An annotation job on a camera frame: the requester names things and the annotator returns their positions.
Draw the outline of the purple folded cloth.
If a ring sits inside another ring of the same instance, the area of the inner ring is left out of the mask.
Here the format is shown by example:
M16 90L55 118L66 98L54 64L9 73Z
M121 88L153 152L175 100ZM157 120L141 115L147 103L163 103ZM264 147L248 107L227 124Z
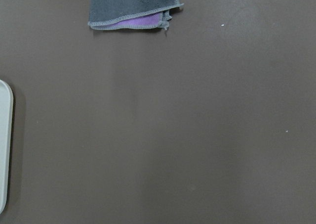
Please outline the purple folded cloth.
M120 21L111 25L113 29L153 29L162 22L163 12Z

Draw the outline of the grey folded cloth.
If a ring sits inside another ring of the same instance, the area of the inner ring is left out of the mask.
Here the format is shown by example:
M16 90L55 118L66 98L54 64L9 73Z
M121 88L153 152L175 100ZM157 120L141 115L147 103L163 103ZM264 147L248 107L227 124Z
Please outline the grey folded cloth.
M163 12L162 22L157 28L167 29L172 18L170 10L181 6L180 0L90 0L88 26L93 30L118 30L111 25Z

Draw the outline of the cream rabbit tray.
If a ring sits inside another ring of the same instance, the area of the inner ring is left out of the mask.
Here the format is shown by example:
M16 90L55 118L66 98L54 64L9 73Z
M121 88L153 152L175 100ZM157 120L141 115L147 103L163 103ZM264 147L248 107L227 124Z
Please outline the cream rabbit tray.
M0 81L0 213L3 212L8 190L10 144L14 96L10 86Z

